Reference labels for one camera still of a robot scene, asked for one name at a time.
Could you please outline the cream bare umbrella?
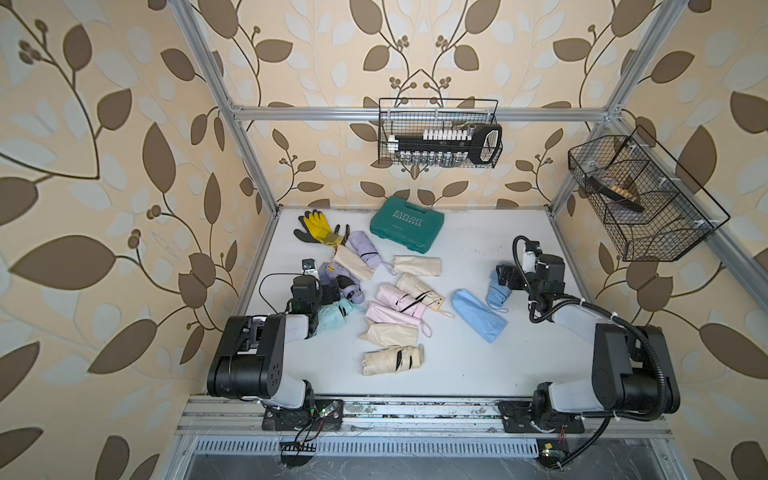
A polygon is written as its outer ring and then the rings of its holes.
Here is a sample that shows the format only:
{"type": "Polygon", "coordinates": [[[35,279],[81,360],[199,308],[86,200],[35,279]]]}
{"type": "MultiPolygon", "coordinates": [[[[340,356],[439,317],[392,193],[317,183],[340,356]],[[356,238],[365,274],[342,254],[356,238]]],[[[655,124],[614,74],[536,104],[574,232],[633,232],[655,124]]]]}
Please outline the cream bare umbrella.
{"type": "Polygon", "coordinates": [[[454,318],[455,315],[443,309],[445,297],[438,294],[434,289],[410,273],[403,273],[396,283],[396,287],[409,294],[414,299],[419,300],[429,309],[447,317],[454,318]]]}
{"type": "Polygon", "coordinates": [[[419,369],[425,360],[424,346],[390,347],[366,353],[362,360],[362,375],[377,376],[419,369]]]}

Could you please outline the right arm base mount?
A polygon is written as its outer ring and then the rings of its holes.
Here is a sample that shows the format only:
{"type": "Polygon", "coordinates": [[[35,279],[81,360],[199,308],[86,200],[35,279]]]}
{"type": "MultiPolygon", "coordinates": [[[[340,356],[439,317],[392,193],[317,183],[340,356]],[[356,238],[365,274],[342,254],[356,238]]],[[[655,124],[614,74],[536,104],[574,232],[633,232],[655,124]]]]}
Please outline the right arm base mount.
{"type": "Polygon", "coordinates": [[[504,400],[497,404],[506,433],[582,434],[583,422],[575,415],[556,411],[550,382],[540,383],[529,400],[504,400]]]}

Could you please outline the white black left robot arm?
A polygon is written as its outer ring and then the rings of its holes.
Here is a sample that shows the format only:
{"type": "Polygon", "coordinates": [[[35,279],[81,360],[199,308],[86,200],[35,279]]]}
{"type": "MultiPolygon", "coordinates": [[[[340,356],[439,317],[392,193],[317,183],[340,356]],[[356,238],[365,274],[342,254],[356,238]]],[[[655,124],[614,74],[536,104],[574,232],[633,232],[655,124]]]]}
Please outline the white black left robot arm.
{"type": "Polygon", "coordinates": [[[314,409],[311,383],[284,372],[285,346],[316,335],[322,306],[319,279],[304,273],[293,279],[285,311],[230,317],[207,374],[207,394],[278,410],[314,409]]]}

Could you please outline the lilac umbrella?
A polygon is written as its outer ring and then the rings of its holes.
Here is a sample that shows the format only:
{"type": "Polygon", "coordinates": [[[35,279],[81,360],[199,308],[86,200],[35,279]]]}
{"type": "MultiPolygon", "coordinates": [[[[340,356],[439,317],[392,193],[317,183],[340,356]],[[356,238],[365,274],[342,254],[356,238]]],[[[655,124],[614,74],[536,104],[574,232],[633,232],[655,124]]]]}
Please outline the lilac umbrella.
{"type": "Polygon", "coordinates": [[[351,248],[371,270],[375,271],[380,266],[391,274],[396,275],[397,271],[393,265],[385,262],[379,254],[372,241],[363,231],[353,231],[347,239],[347,246],[351,248]]]}
{"type": "Polygon", "coordinates": [[[319,280],[325,303],[346,299],[353,304],[364,302],[360,281],[337,262],[325,262],[319,270],[319,280]]]}

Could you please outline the beige sleeved umbrella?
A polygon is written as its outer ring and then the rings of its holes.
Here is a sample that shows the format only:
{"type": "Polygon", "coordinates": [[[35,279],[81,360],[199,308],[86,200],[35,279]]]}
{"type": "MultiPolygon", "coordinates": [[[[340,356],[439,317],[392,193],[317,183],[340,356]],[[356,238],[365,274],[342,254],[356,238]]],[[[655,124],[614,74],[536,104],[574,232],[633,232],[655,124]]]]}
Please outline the beige sleeved umbrella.
{"type": "Polygon", "coordinates": [[[417,277],[439,277],[442,274],[442,261],[438,257],[398,255],[393,257],[392,265],[396,272],[417,277]]]}
{"type": "Polygon", "coordinates": [[[334,261],[360,281],[370,281],[375,274],[375,271],[360,256],[344,245],[338,246],[334,261]]]}

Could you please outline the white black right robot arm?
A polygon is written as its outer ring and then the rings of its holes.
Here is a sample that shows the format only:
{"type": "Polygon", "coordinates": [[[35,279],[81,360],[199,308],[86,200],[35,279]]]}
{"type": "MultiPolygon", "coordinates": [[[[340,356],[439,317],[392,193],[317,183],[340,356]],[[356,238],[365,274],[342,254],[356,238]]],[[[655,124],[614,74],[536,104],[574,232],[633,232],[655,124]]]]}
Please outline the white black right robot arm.
{"type": "Polygon", "coordinates": [[[565,262],[519,235],[511,265],[496,267],[498,283],[527,295],[528,319],[565,328],[592,347],[590,376],[542,382],[523,417],[540,429],[583,414],[654,421],[679,410],[681,394],[661,329],[640,327],[615,312],[565,292],[565,262]]]}

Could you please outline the light blue umbrella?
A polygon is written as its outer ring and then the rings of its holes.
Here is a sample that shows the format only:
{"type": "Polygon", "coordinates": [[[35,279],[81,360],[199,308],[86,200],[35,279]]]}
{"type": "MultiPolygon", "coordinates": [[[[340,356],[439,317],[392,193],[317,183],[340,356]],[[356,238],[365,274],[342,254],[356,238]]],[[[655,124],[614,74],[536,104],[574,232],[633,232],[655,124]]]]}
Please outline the light blue umbrella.
{"type": "Polygon", "coordinates": [[[511,294],[511,289],[499,282],[499,276],[496,270],[492,270],[488,291],[485,297],[489,309],[499,313],[507,313],[505,302],[511,294]]]}

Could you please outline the pink umbrella sleeve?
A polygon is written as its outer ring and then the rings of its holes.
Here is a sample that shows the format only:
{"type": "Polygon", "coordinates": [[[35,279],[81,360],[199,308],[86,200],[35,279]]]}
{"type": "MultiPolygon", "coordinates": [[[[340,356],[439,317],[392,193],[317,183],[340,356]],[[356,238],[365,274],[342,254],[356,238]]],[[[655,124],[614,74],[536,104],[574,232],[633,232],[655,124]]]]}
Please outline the pink umbrella sleeve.
{"type": "Polygon", "coordinates": [[[423,320],[390,309],[375,302],[370,302],[365,317],[374,323],[387,323],[419,329],[427,338],[433,335],[433,329],[423,320]]]}

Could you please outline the cream umbrella sleeve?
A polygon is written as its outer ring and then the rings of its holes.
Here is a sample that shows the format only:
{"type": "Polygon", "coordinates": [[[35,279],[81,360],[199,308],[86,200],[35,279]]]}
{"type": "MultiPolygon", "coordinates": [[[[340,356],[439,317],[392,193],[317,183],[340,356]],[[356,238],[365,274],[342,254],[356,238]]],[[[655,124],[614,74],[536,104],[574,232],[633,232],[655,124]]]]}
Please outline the cream umbrella sleeve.
{"type": "Polygon", "coordinates": [[[370,323],[360,339],[383,348],[416,346],[418,330],[397,324],[370,323]]]}

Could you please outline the pink sleeved umbrella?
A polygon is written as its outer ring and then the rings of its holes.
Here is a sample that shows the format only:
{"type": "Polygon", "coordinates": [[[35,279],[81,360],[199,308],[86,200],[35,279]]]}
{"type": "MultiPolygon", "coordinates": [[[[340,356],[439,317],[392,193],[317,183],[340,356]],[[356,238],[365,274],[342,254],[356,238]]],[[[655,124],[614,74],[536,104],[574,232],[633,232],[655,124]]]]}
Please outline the pink sleeved umbrella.
{"type": "Polygon", "coordinates": [[[417,319],[422,319],[427,310],[420,300],[388,283],[379,285],[376,299],[392,310],[417,319]]]}

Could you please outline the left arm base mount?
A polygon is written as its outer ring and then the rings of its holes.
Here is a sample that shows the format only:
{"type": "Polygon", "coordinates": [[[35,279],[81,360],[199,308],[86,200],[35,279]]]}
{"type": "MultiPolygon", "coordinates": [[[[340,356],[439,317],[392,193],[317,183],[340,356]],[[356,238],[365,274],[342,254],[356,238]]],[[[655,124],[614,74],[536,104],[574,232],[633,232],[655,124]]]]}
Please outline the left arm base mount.
{"type": "Polygon", "coordinates": [[[299,432],[302,428],[321,427],[321,431],[339,431],[345,403],[340,398],[315,398],[309,395],[298,409],[266,406],[261,428],[264,431],[299,432]]]}

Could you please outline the mint green umbrella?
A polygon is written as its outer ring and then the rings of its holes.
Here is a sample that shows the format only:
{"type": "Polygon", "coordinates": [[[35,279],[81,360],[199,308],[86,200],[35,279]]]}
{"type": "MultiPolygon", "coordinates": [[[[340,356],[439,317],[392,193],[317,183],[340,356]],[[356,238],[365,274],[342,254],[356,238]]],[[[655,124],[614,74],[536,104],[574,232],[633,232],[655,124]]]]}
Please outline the mint green umbrella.
{"type": "Polygon", "coordinates": [[[316,334],[335,330],[346,324],[346,318],[356,312],[363,312],[361,305],[355,304],[348,299],[342,298],[329,305],[322,306],[318,311],[318,326],[316,334]]]}

